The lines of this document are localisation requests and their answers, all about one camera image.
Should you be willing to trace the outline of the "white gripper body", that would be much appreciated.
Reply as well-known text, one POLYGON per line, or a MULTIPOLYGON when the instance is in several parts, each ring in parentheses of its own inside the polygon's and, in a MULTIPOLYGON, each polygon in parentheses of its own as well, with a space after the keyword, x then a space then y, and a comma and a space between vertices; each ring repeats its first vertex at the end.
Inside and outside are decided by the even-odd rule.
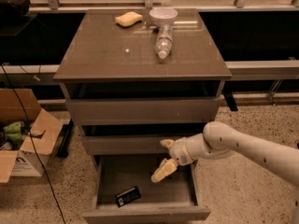
POLYGON ((180 166, 185 166, 204 156, 204 144, 205 139, 201 134, 183 137, 173 143, 169 155, 180 166))

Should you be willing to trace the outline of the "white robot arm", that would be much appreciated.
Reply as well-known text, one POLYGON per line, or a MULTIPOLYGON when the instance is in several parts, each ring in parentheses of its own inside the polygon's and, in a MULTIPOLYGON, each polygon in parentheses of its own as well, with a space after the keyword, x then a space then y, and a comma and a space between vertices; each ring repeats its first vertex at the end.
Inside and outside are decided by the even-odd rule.
POLYGON ((264 169, 299 186, 299 150, 252 135, 241 133, 218 121, 207 123, 199 134, 177 140, 160 141, 169 150, 170 159, 163 159, 151 176, 153 183, 185 166, 203 159, 221 159, 238 152, 264 169))

